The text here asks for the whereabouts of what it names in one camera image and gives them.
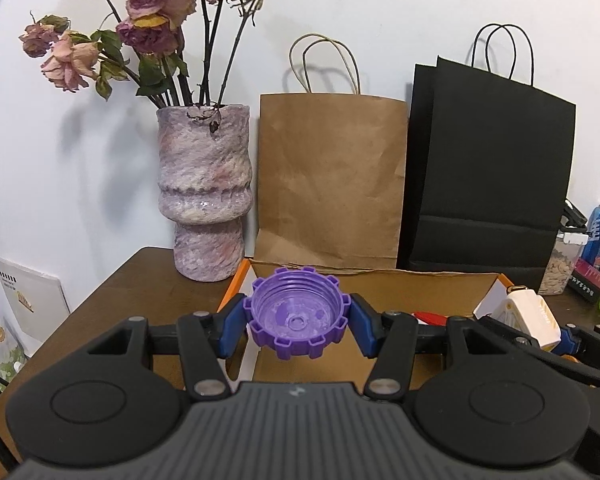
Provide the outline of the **white red lint brush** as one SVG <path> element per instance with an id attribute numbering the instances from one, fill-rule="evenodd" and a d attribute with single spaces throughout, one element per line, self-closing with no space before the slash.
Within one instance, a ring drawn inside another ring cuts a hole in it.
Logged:
<path id="1" fill-rule="evenodd" d="M 448 319 L 445 315 L 437 314 L 434 312 L 422 312 L 417 311 L 413 312 L 412 315 L 419 324 L 427 325 L 427 326 L 440 326 L 444 327 L 446 325 L 446 320 Z"/>

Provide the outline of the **white booklet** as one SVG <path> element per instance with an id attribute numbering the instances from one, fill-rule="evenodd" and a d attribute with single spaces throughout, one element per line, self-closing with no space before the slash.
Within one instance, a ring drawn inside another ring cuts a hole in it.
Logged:
<path id="1" fill-rule="evenodd" d="M 70 308 L 57 276 L 0 257 L 0 313 L 30 358 Z"/>

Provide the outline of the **purple ridged bottle cap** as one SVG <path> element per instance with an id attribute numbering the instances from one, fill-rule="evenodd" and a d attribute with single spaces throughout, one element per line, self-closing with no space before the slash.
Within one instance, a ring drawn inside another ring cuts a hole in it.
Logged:
<path id="1" fill-rule="evenodd" d="M 242 308 L 258 346 L 272 349 L 281 360 L 317 359 L 342 339 L 351 304 L 338 278 L 305 266 L 277 268 L 257 278 Z"/>

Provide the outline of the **dried rose bouquet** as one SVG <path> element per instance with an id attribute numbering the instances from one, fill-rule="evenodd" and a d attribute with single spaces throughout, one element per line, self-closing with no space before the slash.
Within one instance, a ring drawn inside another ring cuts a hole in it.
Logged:
<path id="1" fill-rule="evenodd" d="M 109 9 L 113 29 L 99 27 L 91 34 L 73 29 L 64 16 L 47 14 L 27 24 L 19 40 L 29 58 L 41 60 L 41 72 L 55 88 L 76 93 L 92 87 L 109 99 L 116 81 L 136 84 L 157 108 L 193 106 L 220 108 L 222 93 L 210 88 L 211 63 L 224 8 L 237 10 L 239 25 L 253 23 L 264 0 L 125 0 L 125 10 Z M 184 58 L 183 25 L 194 13 L 204 23 L 202 76 L 189 83 Z"/>

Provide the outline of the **clear seed container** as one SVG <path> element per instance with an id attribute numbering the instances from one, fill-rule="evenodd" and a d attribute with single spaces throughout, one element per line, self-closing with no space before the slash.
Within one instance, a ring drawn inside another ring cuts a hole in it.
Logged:
<path id="1" fill-rule="evenodd" d="M 574 266 L 588 244 L 587 223 L 585 215 L 566 198 L 555 244 L 539 288 L 540 295 L 556 296 L 564 292 Z"/>

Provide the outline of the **brown paper bag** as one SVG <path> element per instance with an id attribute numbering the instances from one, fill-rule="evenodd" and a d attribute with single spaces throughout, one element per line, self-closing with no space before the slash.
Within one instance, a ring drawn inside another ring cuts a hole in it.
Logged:
<path id="1" fill-rule="evenodd" d="M 351 50 L 336 49 L 349 93 L 316 93 L 305 67 L 300 93 L 265 94 L 258 132 L 259 260 L 339 269 L 392 269 L 403 210 L 407 105 L 366 96 Z"/>

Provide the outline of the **dark red small box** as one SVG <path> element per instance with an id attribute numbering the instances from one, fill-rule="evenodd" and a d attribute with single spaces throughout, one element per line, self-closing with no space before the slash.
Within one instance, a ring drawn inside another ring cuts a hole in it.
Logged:
<path id="1" fill-rule="evenodd" d="M 600 301 L 600 270 L 579 258 L 567 286 L 590 304 L 597 304 Z"/>

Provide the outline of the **red cardboard box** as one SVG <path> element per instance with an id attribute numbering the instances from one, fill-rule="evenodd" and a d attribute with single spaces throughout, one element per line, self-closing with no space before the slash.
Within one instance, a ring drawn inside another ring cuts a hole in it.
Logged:
<path id="1" fill-rule="evenodd" d="M 489 400 L 550 404 L 572 382 L 516 350 L 470 318 L 427 326 L 405 300 L 412 276 L 393 271 L 328 275 L 279 269 L 266 280 L 244 264 L 230 285 L 210 342 L 220 360 L 247 341 L 232 390 L 286 404 L 361 399 L 366 382 L 379 400 L 410 393 L 434 402 Z"/>

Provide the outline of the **black paper bag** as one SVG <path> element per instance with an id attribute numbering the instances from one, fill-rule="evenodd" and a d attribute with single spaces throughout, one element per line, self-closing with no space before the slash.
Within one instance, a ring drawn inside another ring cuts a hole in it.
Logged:
<path id="1" fill-rule="evenodd" d="M 414 68 L 396 265 L 539 289 L 567 197 L 577 107 L 438 58 Z"/>

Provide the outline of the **cream travel adapter plug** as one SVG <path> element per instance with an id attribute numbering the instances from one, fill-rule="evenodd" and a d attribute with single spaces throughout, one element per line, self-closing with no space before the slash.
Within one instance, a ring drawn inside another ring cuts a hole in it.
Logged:
<path id="1" fill-rule="evenodd" d="M 553 350 L 562 340 L 560 326 L 544 298 L 533 289 L 495 283 L 474 310 L 474 317 L 492 318 L 534 338 L 540 348 Z"/>

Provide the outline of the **purple ceramic vase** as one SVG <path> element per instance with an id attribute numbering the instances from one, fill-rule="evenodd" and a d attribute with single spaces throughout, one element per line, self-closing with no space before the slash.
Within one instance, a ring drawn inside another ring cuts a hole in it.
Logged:
<path id="1" fill-rule="evenodd" d="M 170 106 L 157 120 L 158 206 L 174 223 L 176 270 L 196 282 L 223 281 L 245 253 L 250 108 Z"/>

